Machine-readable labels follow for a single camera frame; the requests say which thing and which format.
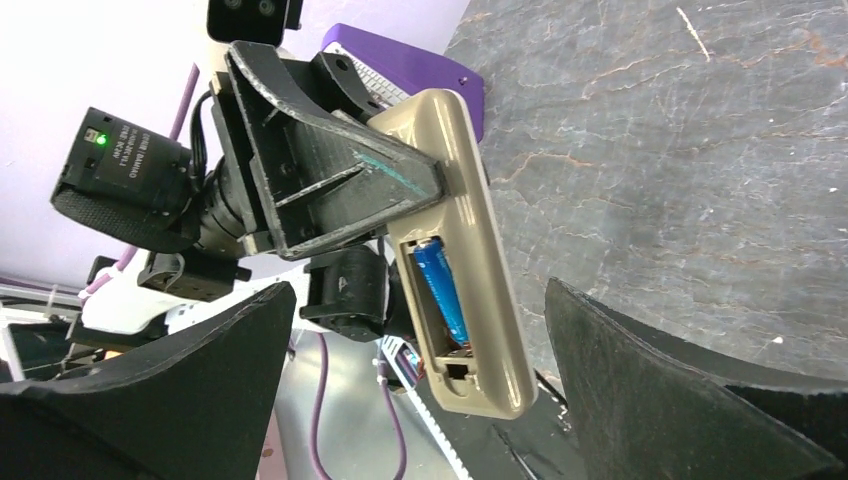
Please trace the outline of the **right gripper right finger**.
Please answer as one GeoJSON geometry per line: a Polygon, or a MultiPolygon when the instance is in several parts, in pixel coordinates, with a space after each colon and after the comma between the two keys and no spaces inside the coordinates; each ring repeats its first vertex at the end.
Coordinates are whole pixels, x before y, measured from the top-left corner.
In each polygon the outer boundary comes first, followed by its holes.
{"type": "Polygon", "coordinates": [[[740,360],[552,278],[545,319],[592,479],[843,479],[847,384],[740,360]]]}

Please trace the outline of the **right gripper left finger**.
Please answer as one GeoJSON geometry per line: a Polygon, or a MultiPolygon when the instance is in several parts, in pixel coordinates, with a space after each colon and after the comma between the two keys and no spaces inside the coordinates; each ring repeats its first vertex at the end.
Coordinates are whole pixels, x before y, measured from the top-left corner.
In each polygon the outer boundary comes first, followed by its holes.
{"type": "Polygon", "coordinates": [[[280,282],[58,379],[3,384],[2,477],[253,478],[295,306],[280,282]]]}

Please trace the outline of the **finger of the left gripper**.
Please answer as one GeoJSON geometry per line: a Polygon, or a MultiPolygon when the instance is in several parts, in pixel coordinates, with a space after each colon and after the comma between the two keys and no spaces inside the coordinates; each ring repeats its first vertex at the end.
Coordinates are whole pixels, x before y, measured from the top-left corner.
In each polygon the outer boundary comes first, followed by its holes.
{"type": "Polygon", "coordinates": [[[309,65],[317,89],[315,102],[326,110],[340,110],[360,123],[386,110],[367,90],[348,56],[319,52],[309,65]]]}
{"type": "Polygon", "coordinates": [[[284,59],[260,43],[231,47],[250,169],[278,256],[341,248],[444,196],[435,159],[315,102],[311,60],[284,59]]]}

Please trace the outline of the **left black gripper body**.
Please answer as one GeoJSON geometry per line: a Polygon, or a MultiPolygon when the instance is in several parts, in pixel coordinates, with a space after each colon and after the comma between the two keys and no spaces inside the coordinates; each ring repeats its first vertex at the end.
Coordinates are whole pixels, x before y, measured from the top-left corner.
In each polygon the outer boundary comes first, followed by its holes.
{"type": "Polygon", "coordinates": [[[211,115],[222,158],[208,176],[208,250],[258,255],[274,249],[250,169],[253,150],[229,69],[230,45],[210,62],[211,115]]]}

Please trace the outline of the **blue battery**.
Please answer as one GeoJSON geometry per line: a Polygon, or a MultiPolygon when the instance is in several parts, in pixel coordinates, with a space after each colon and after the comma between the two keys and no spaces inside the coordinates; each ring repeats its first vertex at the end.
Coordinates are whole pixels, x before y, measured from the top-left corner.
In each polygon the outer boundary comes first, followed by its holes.
{"type": "Polygon", "coordinates": [[[412,255],[447,326],[450,338],[460,347],[470,345],[456,284],[442,240],[430,237],[417,242],[412,255]]]}

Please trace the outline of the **beige remote control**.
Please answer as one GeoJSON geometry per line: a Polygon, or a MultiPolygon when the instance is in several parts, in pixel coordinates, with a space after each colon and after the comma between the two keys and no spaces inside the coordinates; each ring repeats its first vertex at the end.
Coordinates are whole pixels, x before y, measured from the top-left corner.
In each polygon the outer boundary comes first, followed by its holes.
{"type": "Polygon", "coordinates": [[[454,413],[513,420],[537,397],[487,175],[465,100],[423,90],[369,120],[369,126],[435,159],[446,194],[388,225],[390,244],[438,404],[454,413]],[[450,338],[413,246],[439,237],[457,287],[470,345],[450,338]]]}

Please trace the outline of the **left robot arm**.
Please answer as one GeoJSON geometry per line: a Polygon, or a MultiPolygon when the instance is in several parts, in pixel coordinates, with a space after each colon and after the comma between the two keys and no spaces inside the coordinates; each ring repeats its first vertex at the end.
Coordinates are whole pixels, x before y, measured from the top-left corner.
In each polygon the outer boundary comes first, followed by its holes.
{"type": "Polygon", "coordinates": [[[380,107],[346,56],[236,42],[225,63],[204,93],[224,148],[214,169],[199,117],[189,146],[97,109],[82,122],[52,205],[146,252],[128,290],[151,307],[129,333],[79,315],[90,358],[162,337],[167,309],[230,295],[250,277],[239,261],[268,252],[307,261],[302,319],[360,341],[384,332],[393,294],[365,244],[444,197],[441,167],[368,127],[380,107]]]}

